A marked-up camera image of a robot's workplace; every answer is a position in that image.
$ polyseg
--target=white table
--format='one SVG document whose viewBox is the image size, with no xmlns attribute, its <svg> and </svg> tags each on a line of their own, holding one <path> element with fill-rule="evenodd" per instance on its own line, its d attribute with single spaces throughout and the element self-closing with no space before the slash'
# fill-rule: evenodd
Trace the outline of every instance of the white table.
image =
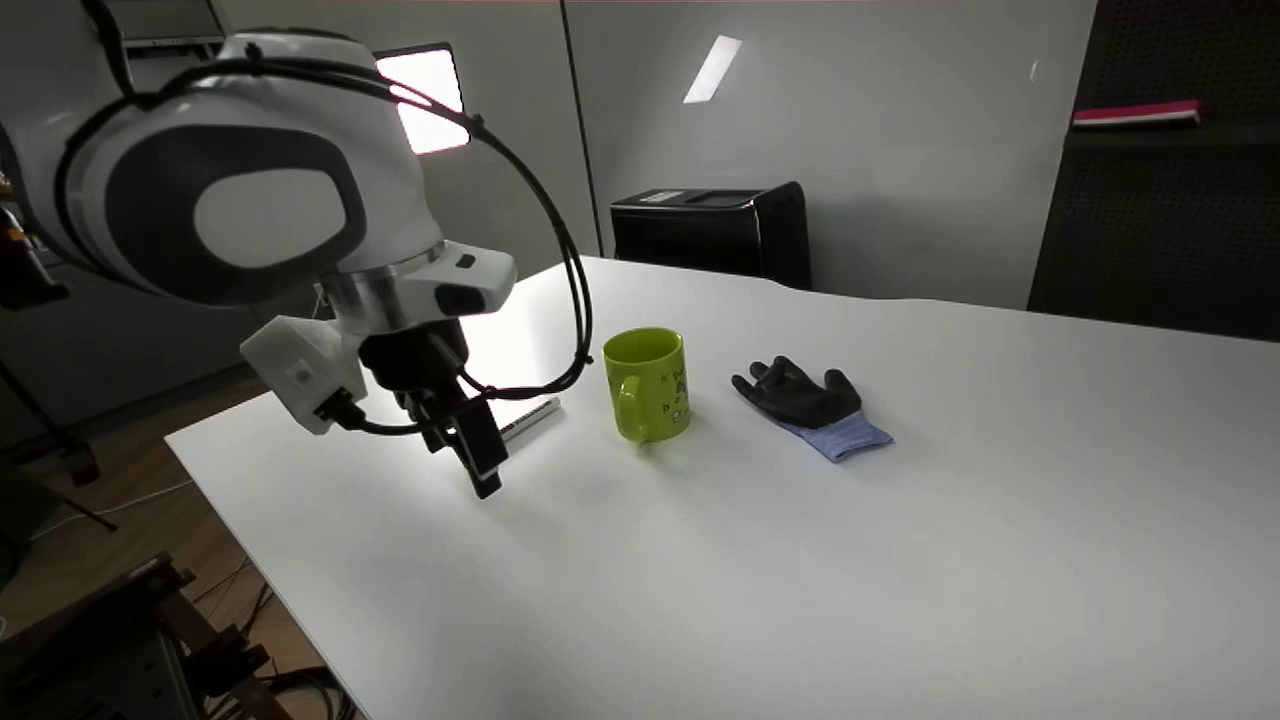
<svg viewBox="0 0 1280 720">
<path fill-rule="evenodd" d="M 692 427 L 610 433 L 599 367 L 477 500 L 421 439 L 272 397 L 171 435 L 374 720 L 1280 714 L 1280 346 L 586 261 L 599 337 L 687 341 Z M 562 274 L 466 325 L 568 356 Z M 822 464 L 726 384 L 842 367 L 893 446 Z"/>
</svg>

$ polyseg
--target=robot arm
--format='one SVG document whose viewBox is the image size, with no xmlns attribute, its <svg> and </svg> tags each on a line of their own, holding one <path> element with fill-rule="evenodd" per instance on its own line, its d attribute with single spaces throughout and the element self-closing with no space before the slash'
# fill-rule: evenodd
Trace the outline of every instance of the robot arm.
<svg viewBox="0 0 1280 720">
<path fill-rule="evenodd" d="M 374 100 L 373 52 L 321 33 L 240 33 L 217 73 L 126 96 L 100 33 L 80 0 L 3 0 L 0 48 L 24 65 L 0 65 L 0 169 L 40 236 L 195 302 L 321 285 L 337 319 L 281 317 L 245 341 L 245 360 L 310 433 L 374 427 L 351 402 L 366 365 L 413 433 L 433 452 L 456 446 L 487 497 L 502 439 L 485 397 L 461 386 L 456 317 L 501 307 L 517 268 L 444 240 L 386 86 Z"/>
</svg>

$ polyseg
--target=black cabinet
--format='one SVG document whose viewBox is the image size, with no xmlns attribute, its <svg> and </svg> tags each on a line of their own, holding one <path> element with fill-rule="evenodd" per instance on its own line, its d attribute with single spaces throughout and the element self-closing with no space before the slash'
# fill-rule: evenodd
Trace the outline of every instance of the black cabinet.
<svg viewBox="0 0 1280 720">
<path fill-rule="evenodd" d="M 1066 136 L 1032 307 L 1280 341 L 1280 4 L 1098 0 L 1077 106 L 1159 100 Z"/>
<path fill-rule="evenodd" d="M 610 205 L 621 261 L 772 274 L 811 286 L 799 183 L 653 186 Z"/>
</svg>

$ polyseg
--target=yellow-green mug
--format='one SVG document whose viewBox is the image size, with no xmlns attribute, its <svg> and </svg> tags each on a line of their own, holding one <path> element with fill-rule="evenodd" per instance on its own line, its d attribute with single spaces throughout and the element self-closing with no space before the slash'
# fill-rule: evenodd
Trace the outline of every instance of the yellow-green mug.
<svg viewBox="0 0 1280 720">
<path fill-rule="evenodd" d="M 617 433 L 657 443 L 687 427 L 683 344 L 667 329 L 633 329 L 605 344 Z"/>
</svg>

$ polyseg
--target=window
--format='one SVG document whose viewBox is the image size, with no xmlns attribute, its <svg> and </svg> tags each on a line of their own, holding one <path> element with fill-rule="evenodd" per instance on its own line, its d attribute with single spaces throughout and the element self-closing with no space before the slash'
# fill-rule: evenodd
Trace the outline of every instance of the window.
<svg viewBox="0 0 1280 720">
<path fill-rule="evenodd" d="M 413 82 L 416 92 L 438 100 L 444 106 L 456 106 L 456 113 L 462 106 L 453 48 L 444 48 L 444 44 L 378 52 L 374 67 L 386 80 Z M 403 118 L 403 133 L 408 133 L 408 144 L 416 157 L 466 144 L 462 126 L 456 126 L 433 113 L 398 104 L 398 118 Z"/>
</svg>

